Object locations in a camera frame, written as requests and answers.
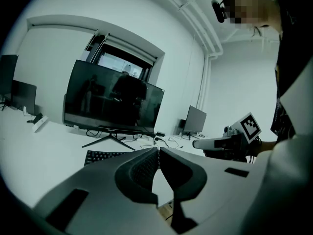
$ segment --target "curved monitor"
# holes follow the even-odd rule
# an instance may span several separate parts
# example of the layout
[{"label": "curved monitor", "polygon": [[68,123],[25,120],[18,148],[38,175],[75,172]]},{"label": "curved monitor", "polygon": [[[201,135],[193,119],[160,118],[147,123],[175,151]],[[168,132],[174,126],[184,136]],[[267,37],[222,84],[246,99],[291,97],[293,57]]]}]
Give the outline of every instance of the curved monitor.
[{"label": "curved monitor", "polygon": [[77,60],[65,98],[64,124],[122,134],[153,134],[164,90]]}]

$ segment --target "white ceiling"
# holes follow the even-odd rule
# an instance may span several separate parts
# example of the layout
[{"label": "white ceiling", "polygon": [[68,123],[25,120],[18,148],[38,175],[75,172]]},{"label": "white ceiling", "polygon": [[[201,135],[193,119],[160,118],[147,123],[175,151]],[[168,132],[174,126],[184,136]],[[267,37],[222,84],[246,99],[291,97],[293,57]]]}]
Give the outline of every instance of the white ceiling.
[{"label": "white ceiling", "polygon": [[[177,8],[175,8],[168,0],[152,0],[165,8],[169,13],[171,13],[174,17],[176,17],[184,26],[192,33],[194,34],[194,29],[191,27],[189,22],[184,18],[184,16],[177,11]],[[253,35],[252,29],[236,29],[234,24],[230,24],[227,22],[219,23],[216,19],[214,10],[211,5],[212,0],[196,0],[196,3],[200,6],[201,10],[204,12],[204,14],[207,16],[209,21],[211,22],[213,28],[215,29],[215,32],[217,33],[221,43],[226,42],[234,42],[234,41],[246,41],[246,40],[253,40],[253,39],[263,39],[259,36]],[[264,31],[263,36],[265,39],[268,39],[270,41],[278,41],[278,34],[275,32],[275,30],[271,28],[265,28],[262,29]]]}]

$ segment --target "black keyboard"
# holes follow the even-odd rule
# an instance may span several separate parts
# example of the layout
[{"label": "black keyboard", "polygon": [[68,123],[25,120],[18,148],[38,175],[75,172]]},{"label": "black keyboard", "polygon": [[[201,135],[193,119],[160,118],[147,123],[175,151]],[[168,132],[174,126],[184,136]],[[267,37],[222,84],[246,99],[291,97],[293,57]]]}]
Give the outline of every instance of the black keyboard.
[{"label": "black keyboard", "polygon": [[97,161],[118,157],[118,156],[123,155],[125,153],[126,152],[88,151],[86,154],[84,166],[89,165],[89,164],[94,163],[94,162],[97,162]]}]

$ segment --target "white table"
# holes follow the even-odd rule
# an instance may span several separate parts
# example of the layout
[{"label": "white table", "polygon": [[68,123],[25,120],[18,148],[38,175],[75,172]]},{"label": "white table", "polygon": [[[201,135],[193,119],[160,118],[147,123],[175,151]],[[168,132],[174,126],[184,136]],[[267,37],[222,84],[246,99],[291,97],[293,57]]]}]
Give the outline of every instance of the white table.
[{"label": "white table", "polygon": [[[84,130],[77,131],[50,121],[33,133],[33,124],[26,123],[30,119],[19,110],[6,108],[0,112],[0,170],[13,194],[31,208],[49,190],[83,168],[87,150],[131,152],[113,140],[82,148],[95,138],[87,137]],[[191,141],[173,138],[183,146],[180,150],[204,156],[201,150],[192,147],[194,138]],[[172,148],[177,146],[168,141],[168,137],[166,142]],[[153,145],[153,140],[138,139],[126,144],[139,150],[141,145]],[[166,147],[162,141],[157,145]],[[158,195],[159,206],[173,199],[173,192],[160,170],[154,177],[153,193]]]}]

